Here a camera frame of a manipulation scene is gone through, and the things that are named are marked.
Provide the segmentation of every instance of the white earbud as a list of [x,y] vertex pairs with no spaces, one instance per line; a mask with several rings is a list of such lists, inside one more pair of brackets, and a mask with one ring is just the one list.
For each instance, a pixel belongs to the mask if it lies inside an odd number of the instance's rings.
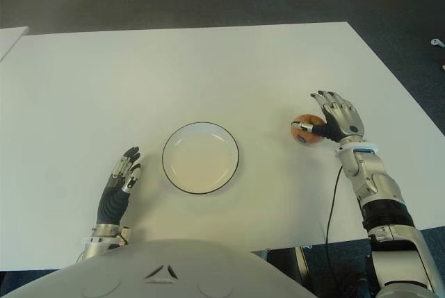
[[433,46],[439,46],[439,47],[445,48],[445,44],[439,39],[432,39],[431,44]]

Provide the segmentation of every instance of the robotic arm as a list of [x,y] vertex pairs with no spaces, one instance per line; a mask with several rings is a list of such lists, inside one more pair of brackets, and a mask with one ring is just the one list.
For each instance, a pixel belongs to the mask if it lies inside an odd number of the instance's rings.
[[120,220],[128,206],[132,188],[140,177],[138,147],[132,147],[119,159],[112,171],[97,208],[96,227],[82,253],[82,260],[128,244],[129,229],[120,230]]
[[440,274],[400,188],[376,155],[376,145],[363,139],[357,110],[335,92],[311,96],[327,123],[293,122],[292,126],[339,143],[336,157],[353,185],[371,243],[369,276],[375,279],[375,291],[380,290],[377,297],[445,297]]

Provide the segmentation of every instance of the gray carpet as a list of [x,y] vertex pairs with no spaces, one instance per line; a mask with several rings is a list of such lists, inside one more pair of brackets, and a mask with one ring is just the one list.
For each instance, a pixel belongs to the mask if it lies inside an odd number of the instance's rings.
[[[443,133],[445,49],[430,45],[432,38],[445,42],[443,0],[0,0],[0,27],[30,26],[30,34],[336,21],[350,23]],[[426,237],[445,276],[445,230]],[[360,268],[366,248],[361,241],[335,244],[336,271]],[[307,258],[323,295],[331,286],[322,247]],[[6,276],[22,283],[18,274]]]

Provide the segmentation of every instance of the white plate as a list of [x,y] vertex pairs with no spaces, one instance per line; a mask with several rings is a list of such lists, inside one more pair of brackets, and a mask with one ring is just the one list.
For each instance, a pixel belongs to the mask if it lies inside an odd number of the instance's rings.
[[191,194],[223,187],[233,177],[238,160],[238,146],[229,131],[209,122],[183,126],[170,136],[162,153],[167,178]]

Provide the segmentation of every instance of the white table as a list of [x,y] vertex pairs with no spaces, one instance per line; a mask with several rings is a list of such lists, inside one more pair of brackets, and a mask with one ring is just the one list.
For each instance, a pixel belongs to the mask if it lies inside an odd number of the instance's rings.
[[[219,240],[246,251],[323,243],[335,144],[293,140],[309,96],[355,103],[420,229],[445,224],[445,138],[345,23],[31,35],[1,66],[0,269],[64,267],[83,249],[116,160],[144,165],[121,224],[132,242]],[[240,165],[219,191],[191,195],[161,167],[170,134],[210,121],[236,138]],[[344,176],[330,239],[366,237]]]
[[28,27],[0,28],[0,62],[27,31]]

